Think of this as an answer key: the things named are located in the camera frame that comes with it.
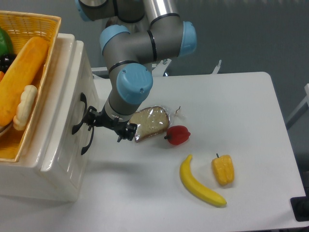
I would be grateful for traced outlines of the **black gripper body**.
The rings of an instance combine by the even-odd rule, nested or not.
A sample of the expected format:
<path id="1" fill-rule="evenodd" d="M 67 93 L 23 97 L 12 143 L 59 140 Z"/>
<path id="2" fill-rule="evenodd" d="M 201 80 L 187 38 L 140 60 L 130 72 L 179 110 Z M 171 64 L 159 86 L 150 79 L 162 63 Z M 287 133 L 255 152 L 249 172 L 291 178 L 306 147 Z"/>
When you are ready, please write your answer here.
<path id="1" fill-rule="evenodd" d="M 127 123 L 128 121 L 120 121 L 119 119 L 115 119 L 115 117 L 110 118 L 105 108 L 103 108 L 96 117 L 95 126 L 113 130 L 117 135 L 125 135 Z"/>

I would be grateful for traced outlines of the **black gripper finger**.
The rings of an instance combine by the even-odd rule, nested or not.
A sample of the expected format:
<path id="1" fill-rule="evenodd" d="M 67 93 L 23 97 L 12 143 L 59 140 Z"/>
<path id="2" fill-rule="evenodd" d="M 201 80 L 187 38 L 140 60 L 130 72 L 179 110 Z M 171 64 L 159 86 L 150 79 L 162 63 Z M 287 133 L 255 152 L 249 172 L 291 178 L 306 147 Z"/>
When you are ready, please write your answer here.
<path id="1" fill-rule="evenodd" d="M 118 135 L 117 142 L 121 142 L 122 140 L 129 140 L 132 141 L 138 125 L 135 123 L 123 124 L 117 130 L 116 134 Z"/>
<path id="2" fill-rule="evenodd" d="M 84 116 L 84 122 L 88 126 L 88 131 L 95 127 L 97 115 L 97 109 L 94 106 L 89 106 Z"/>

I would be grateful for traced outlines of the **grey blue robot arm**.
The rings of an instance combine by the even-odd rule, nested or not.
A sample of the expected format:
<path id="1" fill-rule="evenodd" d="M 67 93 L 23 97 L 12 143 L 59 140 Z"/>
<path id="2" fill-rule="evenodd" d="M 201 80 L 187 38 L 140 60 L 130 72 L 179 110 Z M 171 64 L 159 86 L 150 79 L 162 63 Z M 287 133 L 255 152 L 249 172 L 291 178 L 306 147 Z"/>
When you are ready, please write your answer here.
<path id="1" fill-rule="evenodd" d="M 181 20 L 173 0 L 78 0 L 84 21 L 116 17 L 99 37 L 112 90 L 101 111 L 86 106 L 81 122 L 90 131 L 106 127 L 119 140 L 132 140 L 137 130 L 130 119 L 148 97 L 153 77 L 147 64 L 191 54 L 197 47 L 192 23 Z"/>

